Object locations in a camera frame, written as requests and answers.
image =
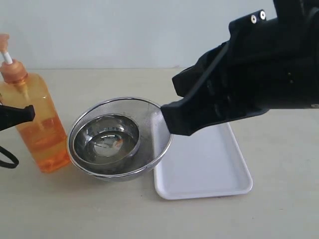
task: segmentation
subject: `screw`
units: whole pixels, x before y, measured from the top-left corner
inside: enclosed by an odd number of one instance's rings
[[[253,24],[255,24],[257,22],[257,17],[255,15],[251,15],[250,20]]]
[[[260,11],[259,16],[260,16],[261,20],[265,20],[266,19],[266,13],[264,11]]]

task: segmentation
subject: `water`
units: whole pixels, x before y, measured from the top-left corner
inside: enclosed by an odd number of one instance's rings
[[[84,148],[84,158],[91,163],[108,164],[128,155],[136,141],[120,131],[108,131],[94,136]]]

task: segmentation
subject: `orange liquid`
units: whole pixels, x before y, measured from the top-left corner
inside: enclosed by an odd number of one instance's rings
[[[40,122],[35,119],[18,125],[17,129],[42,172],[53,172],[70,162],[66,134],[57,114]]]

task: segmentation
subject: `stainless steel bowl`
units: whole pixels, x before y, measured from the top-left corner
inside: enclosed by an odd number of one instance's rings
[[[79,130],[74,150],[90,168],[113,173],[130,164],[140,143],[139,127],[132,119],[109,114],[92,119]]]
[[[92,166],[91,159],[83,159],[78,155],[85,143],[84,137],[76,138],[80,131],[90,122],[105,115],[121,115],[131,119],[137,125],[140,133],[140,146],[132,155],[129,163],[124,163],[113,171]],[[74,123],[68,135],[68,152],[72,163],[96,178],[105,181],[127,181],[152,170],[164,156],[172,141],[160,106],[141,98],[117,98],[101,102],[88,109]]]

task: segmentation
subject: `white wall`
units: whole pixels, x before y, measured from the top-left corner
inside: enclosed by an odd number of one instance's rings
[[[2,0],[0,31],[28,68],[185,67],[272,0]]]

